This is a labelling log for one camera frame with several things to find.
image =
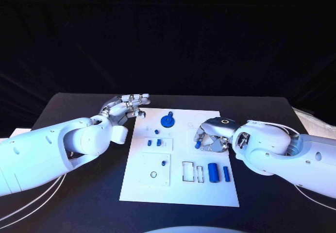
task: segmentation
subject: circular hole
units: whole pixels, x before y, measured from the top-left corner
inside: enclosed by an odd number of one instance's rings
[[[315,159],[316,159],[318,161],[321,161],[321,160],[322,160],[322,154],[321,154],[321,152],[318,152],[318,153],[316,153],[316,155],[315,155]]]
[[[156,178],[156,172],[155,171],[150,173],[150,177]]]

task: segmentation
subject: blue knob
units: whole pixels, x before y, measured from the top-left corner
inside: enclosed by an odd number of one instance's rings
[[[162,118],[162,125],[165,128],[171,128],[175,125],[173,112]]]
[[[199,149],[201,147],[201,141],[197,142],[195,148]]]

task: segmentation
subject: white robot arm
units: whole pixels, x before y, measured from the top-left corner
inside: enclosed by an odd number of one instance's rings
[[[149,94],[114,97],[100,114],[23,133],[0,143],[0,196],[35,188],[93,161],[110,141],[123,144],[130,117],[146,117],[139,105]]]
[[[201,145],[205,134],[214,140]],[[299,134],[287,126],[248,121],[240,126],[231,119],[207,120],[195,135],[197,148],[228,150],[228,143],[248,168],[261,175],[279,175],[295,185],[336,198],[336,140]]]

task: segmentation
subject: black tabletop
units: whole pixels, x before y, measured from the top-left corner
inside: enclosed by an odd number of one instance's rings
[[[44,110],[34,129],[80,117],[97,115],[114,95],[57,94]],[[261,120],[293,127],[308,133],[284,98],[150,96],[150,108],[220,110],[221,116],[240,123]],[[45,206],[3,232],[146,232],[173,226],[215,226],[246,232],[336,232],[336,211],[312,202],[279,176],[263,176],[235,159],[240,208],[120,201],[120,191],[136,119],[132,118],[124,145],[111,143],[106,153],[73,171]],[[31,202],[52,183],[0,197],[0,216]],[[336,200],[305,190],[319,201],[335,205]],[[47,200],[48,195],[0,226],[23,217]]]

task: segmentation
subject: robotic hand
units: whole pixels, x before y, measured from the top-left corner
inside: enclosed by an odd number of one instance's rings
[[[201,145],[205,135],[214,140]],[[336,198],[336,140],[300,134],[284,125],[250,120],[208,119],[195,135],[197,148],[225,152],[228,143],[248,168],[279,175],[295,185]]]
[[[130,117],[146,117],[139,105],[149,94],[116,96],[100,114],[23,133],[0,143],[0,196],[35,188],[107,150],[110,141],[123,144]]]

